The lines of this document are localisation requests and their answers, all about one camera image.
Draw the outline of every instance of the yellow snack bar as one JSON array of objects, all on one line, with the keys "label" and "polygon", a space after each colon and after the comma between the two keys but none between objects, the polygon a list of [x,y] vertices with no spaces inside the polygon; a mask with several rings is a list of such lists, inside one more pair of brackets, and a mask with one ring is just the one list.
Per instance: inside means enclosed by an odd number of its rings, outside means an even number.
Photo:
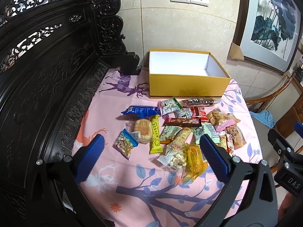
[{"label": "yellow snack bar", "polygon": [[159,115],[151,117],[151,127],[152,127],[152,138],[151,138],[151,150],[150,154],[162,153],[163,148],[160,145],[160,133],[159,133]]},{"label": "yellow snack bar", "polygon": [[183,181],[193,182],[206,171],[208,162],[202,158],[201,149],[198,145],[187,144],[184,147],[184,151],[187,154],[187,175],[185,175]]}]

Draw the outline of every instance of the picture frame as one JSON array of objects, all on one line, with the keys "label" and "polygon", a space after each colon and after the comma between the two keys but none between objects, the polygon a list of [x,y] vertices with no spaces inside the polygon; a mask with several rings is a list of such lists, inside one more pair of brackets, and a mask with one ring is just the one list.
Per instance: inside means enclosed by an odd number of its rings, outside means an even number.
[{"label": "picture frame", "polygon": [[240,0],[233,43],[245,60],[284,74],[301,41],[302,18],[293,0]]}]

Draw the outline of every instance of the yellow box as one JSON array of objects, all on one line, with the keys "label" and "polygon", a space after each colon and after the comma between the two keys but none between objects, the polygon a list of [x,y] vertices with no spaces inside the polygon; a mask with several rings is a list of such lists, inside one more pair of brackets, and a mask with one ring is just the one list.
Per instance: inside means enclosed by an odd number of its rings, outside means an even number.
[{"label": "yellow box", "polygon": [[150,98],[220,98],[230,80],[210,52],[150,49]]}]

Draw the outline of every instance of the orange flower print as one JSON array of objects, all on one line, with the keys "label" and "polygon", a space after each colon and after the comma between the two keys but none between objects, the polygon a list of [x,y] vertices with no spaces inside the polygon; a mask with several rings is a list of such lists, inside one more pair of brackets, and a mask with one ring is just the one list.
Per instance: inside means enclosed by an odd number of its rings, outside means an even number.
[{"label": "orange flower print", "polygon": [[183,178],[181,176],[177,176],[174,180],[176,184],[182,184],[183,183]]},{"label": "orange flower print", "polygon": [[114,212],[122,211],[121,206],[118,203],[111,204],[110,209],[111,209],[111,211],[114,211]]}]

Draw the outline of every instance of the screw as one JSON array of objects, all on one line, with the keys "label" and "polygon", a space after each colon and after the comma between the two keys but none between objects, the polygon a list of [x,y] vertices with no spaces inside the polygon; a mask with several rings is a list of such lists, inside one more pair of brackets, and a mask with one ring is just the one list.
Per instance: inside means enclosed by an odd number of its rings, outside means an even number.
[{"label": "screw", "polygon": [[36,161],[36,164],[39,166],[39,165],[42,165],[43,164],[43,160],[42,159],[39,159]]},{"label": "screw", "polygon": [[264,165],[264,166],[267,166],[268,162],[267,162],[267,160],[263,159],[263,160],[261,160],[261,164]]},{"label": "screw", "polygon": [[72,161],[72,157],[70,155],[67,155],[63,158],[64,162],[71,162]]},{"label": "screw", "polygon": [[239,163],[241,159],[238,156],[233,156],[232,158],[233,162]]}]

